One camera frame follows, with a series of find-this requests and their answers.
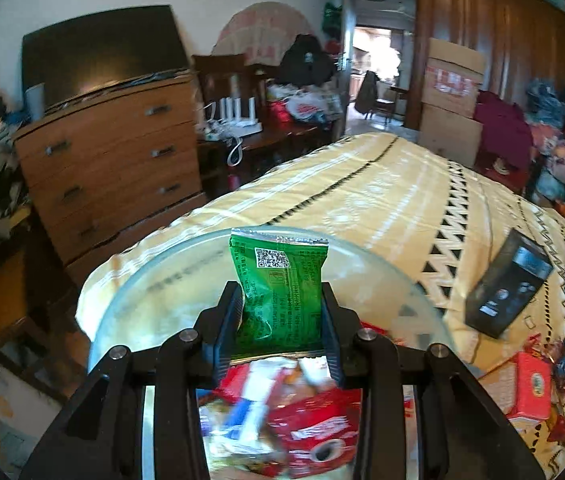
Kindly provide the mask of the red coffee snack packet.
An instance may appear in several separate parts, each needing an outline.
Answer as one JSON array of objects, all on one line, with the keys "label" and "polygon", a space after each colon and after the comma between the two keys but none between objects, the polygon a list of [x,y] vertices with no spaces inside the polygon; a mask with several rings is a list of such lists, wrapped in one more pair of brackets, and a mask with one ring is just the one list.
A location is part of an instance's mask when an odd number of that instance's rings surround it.
[{"label": "red coffee snack packet", "polygon": [[267,425],[281,442],[290,476],[314,476],[351,463],[360,408],[360,390],[333,388],[271,410]]}]

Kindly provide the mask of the black flat television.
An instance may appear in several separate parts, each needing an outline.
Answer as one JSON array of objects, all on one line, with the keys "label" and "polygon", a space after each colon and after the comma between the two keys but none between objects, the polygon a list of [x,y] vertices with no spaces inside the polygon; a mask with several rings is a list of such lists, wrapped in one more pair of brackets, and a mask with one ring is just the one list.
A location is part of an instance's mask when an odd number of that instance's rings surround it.
[{"label": "black flat television", "polygon": [[45,106],[189,67],[169,6],[132,6],[71,18],[22,38],[21,84],[41,84]]}]

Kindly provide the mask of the pile of clothes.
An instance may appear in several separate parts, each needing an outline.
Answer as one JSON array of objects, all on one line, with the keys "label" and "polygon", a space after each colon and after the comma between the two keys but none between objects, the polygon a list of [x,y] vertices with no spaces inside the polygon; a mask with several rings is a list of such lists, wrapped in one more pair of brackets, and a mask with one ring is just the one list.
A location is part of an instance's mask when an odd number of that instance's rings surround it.
[{"label": "pile of clothes", "polygon": [[525,96],[520,106],[479,93],[474,119],[482,140],[475,168],[565,218],[565,87],[535,78]]}]

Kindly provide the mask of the black jacket on chair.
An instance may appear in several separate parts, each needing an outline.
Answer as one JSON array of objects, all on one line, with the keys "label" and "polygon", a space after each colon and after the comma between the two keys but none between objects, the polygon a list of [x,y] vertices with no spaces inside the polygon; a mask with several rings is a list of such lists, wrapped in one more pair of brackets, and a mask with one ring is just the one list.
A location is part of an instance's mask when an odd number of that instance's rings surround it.
[{"label": "black jacket on chair", "polygon": [[335,74],[330,55],[313,35],[297,35],[278,67],[278,84],[294,87],[322,86]]}]

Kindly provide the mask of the dark wooden chair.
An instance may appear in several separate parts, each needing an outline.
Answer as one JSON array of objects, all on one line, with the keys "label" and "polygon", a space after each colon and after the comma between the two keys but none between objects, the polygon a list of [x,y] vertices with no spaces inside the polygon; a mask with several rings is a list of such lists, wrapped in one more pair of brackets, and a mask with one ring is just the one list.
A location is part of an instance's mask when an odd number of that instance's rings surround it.
[{"label": "dark wooden chair", "polygon": [[240,98],[247,114],[247,99],[255,97],[255,68],[244,54],[194,55],[194,73],[203,106],[221,98]]}]

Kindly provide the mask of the wooden chest of drawers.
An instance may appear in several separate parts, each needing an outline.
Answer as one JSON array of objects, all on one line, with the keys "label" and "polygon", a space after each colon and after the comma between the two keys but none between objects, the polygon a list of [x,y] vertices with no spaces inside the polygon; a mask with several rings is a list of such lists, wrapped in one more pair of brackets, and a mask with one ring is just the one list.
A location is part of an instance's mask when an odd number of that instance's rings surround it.
[{"label": "wooden chest of drawers", "polygon": [[20,129],[34,208],[76,285],[205,204],[189,76],[113,91]]}]

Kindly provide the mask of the clear glass bowl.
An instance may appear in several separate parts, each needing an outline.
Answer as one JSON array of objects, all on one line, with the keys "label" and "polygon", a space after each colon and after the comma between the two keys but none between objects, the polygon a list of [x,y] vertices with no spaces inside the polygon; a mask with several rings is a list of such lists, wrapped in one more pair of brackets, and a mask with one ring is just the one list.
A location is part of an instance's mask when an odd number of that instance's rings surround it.
[{"label": "clear glass bowl", "polygon": [[89,359],[115,346],[159,347],[194,327],[228,283],[241,309],[222,383],[197,392],[215,479],[346,479],[360,400],[330,377],[321,341],[321,289],[394,344],[450,342],[439,311],[410,278],[350,242],[291,228],[218,231],[162,252],[114,295]]}]

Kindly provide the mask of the black rectangular box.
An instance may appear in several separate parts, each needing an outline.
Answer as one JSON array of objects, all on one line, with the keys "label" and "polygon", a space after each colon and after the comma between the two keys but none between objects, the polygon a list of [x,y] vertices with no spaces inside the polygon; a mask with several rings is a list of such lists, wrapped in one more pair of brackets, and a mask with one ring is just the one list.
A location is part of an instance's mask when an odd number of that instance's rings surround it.
[{"label": "black rectangular box", "polygon": [[465,300],[465,324],[499,338],[552,274],[543,246],[512,229]]}]

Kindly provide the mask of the white wifi router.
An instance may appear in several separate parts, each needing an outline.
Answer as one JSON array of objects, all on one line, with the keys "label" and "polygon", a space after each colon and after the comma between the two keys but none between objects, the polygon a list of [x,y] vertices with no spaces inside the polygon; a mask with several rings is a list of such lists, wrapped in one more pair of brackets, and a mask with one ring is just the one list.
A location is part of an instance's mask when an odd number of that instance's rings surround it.
[{"label": "white wifi router", "polygon": [[247,99],[247,114],[243,114],[243,99],[221,98],[203,106],[204,137],[206,141],[218,142],[242,139],[263,131],[256,118],[255,97]]}]

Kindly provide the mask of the stacked cardboard boxes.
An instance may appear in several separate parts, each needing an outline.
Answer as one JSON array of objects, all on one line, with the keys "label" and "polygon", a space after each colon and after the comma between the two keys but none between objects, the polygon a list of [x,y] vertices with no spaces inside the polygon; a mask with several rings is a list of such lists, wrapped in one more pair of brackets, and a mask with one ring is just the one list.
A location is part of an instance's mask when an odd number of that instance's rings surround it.
[{"label": "stacked cardboard boxes", "polygon": [[486,62],[476,50],[431,38],[422,87],[418,143],[471,168],[483,126],[473,119]]}]

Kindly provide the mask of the red and tan snack box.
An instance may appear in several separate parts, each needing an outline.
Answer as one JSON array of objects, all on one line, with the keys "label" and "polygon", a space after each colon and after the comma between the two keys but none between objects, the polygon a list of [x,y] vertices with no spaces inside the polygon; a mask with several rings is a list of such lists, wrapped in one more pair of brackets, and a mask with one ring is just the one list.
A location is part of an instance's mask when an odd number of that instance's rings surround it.
[{"label": "red and tan snack box", "polygon": [[536,356],[517,352],[483,375],[479,383],[506,418],[542,422],[550,416],[551,370]]}]

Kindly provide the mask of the green snack packet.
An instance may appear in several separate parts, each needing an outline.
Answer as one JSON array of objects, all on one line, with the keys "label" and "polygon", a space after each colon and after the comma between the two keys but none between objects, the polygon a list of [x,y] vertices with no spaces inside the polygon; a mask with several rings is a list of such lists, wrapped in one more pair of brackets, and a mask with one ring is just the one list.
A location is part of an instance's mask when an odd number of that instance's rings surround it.
[{"label": "green snack packet", "polygon": [[229,250],[243,292],[234,356],[319,350],[328,240],[234,229]]}]

